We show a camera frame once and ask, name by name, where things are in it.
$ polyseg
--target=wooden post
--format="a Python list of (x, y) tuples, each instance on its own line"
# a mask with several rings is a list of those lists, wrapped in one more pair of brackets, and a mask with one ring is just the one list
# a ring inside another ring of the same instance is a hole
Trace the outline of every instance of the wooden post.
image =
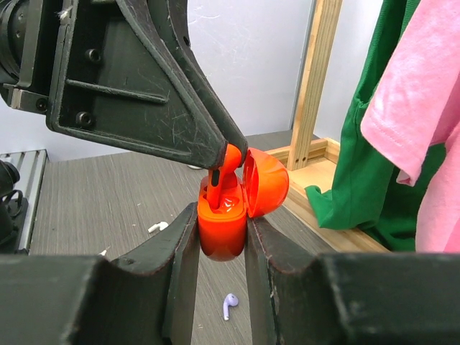
[(287, 168), (305, 167), (342, 0), (316, 0)]

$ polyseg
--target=wooden frame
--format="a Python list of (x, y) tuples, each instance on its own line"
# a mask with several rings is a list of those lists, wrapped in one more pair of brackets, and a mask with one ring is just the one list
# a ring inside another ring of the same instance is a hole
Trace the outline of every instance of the wooden frame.
[(358, 229), (343, 231), (320, 228), (305, 187), (331, 189), (339, 158), (339, 143), (313, 140), (316, 114), (339, 19), (342, 0), (316, 0), (302, 82), (295, 110), (291, 145), (269, 151), (289, 170), (290, 189), (285, 206), (324, 241), (340, 252), (387, 252)]

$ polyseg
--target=white debris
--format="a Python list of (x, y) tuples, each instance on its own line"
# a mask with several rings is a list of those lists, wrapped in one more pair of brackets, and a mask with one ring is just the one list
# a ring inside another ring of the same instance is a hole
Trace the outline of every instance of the white debris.
[(109, 250), (110, 246), (105, 248), (102, 252), (100, 252), (98, 255), (101, 255), (102, 257), (105, 257), (107, 254), (107, 250)]
[(149, 232), (149, 234), (151, 234), (153, 231), (155, 230), (160, 230), (160, 231), (163, 231), (165, 230), (167, 227), (169, 226), (168, 223), (166, 223), (165, 221), (161, 221), (159, 223), (156, 223), (154, 225), (152, 225), (151, 227), (149, 227), (149, 229), (147, 230)]
[(72, 10), (73, 6), (69, 6), (67, 9), (63, 9), (62, 11), (59, 11), (57, 13), (57, 16), (59, 17), (59, 20), (64, 20), (67, 18), (70, 14), (70, 11)]

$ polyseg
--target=white wall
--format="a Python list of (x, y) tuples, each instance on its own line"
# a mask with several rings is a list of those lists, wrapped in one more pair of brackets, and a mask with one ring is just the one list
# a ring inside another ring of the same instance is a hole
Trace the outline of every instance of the white wall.
[[(361, 72), (382, 0), (344, 0), (316, 134), (334, 137)], [(290, 126), (311, 0), (189, 0), (192, 49), (245, 134)], [(50, 132), (45, 118), (0, 102), (0, 152), (47, 149), (51, 160), (121, 152)]]
[(383, 0), (343, 0), (314, 133), (340, 140)]

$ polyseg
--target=earbud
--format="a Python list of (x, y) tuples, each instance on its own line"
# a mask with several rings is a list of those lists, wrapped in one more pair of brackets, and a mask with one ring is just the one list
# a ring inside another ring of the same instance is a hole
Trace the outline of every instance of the earbud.
[(238, 305), (238, 297), (233, 293), (229, 293), (224, 300), (224, 320), (229, 320), (229, 306), (236, 307)]
[(235, 170), (242, 162), (242, 153), (232, 144), (227, 145), (224, 165), (219, 169), (209, 170), (208, 173), (208, 195), (206, 200), (211, 209), (216, 210), (221, 204), (222, 181), (228, 174), (235, 175)]

